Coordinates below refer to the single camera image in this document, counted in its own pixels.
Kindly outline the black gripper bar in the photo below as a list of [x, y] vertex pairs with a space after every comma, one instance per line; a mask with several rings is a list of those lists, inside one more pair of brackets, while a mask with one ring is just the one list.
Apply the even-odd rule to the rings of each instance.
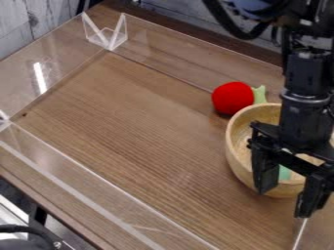
[[297, 218], [310, 218], [321, 210], [334, 192], [334, 146], [325, 143], [301, 148], [284, 142], [278, 126], [254, 121], [249, 139], [253, 182], [257, 192], [266, 194], [278, 186], [280, 166], [306, 177], [298, 195]]

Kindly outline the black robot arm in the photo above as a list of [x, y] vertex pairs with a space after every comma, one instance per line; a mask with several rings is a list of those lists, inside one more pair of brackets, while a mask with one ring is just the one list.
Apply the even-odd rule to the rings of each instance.
[[250, 124], [253, 182], [261, 194], [278, 186], [280, 168], [306, 178], [296, 216], [308, 218], [334, 193], [334, 0], [202, 0], [237, 38], [272, 28], [281, 44], [285, 87], [280, 123]]

